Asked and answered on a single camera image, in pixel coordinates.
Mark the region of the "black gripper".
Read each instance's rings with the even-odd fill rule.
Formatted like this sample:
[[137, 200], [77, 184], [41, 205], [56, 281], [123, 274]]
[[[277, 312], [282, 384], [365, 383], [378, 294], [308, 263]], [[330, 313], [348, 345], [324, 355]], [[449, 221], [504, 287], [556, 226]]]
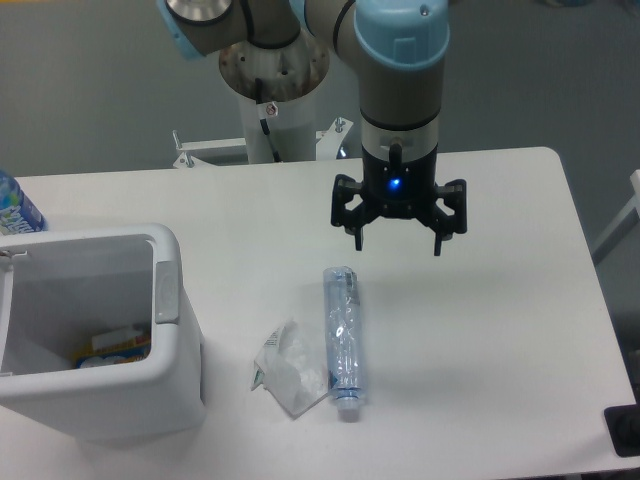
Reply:
[[330, 223], [352, 235], [361, 251], [364, 226], [379, 216], [418, 219], [434, 232], [434, 255], [440, 256], [445, 241], [467, 232], [467, 182], [436, 184], [437, 148], [411, 161], [404, 160], [401, 147], [392, 150], [383, 159], [363, 149], [363, 181], [335, 177]]

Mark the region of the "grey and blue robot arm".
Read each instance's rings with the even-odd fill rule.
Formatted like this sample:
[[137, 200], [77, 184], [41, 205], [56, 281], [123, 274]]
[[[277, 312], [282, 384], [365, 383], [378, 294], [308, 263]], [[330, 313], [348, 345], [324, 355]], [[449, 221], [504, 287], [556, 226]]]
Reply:
[[253, 163], [311, 159], [302, 100], [337, 56], [355, 73], [363, 177], [335, 178], [332, 225], [356, 240], [379, 218], [415, 219], [437, 242], [467, 230], [466, 183], [438, 184], [439, 114], [450, 40], [444, 1], [161, 1], [182, 55], [219, 57], [248, 103]]

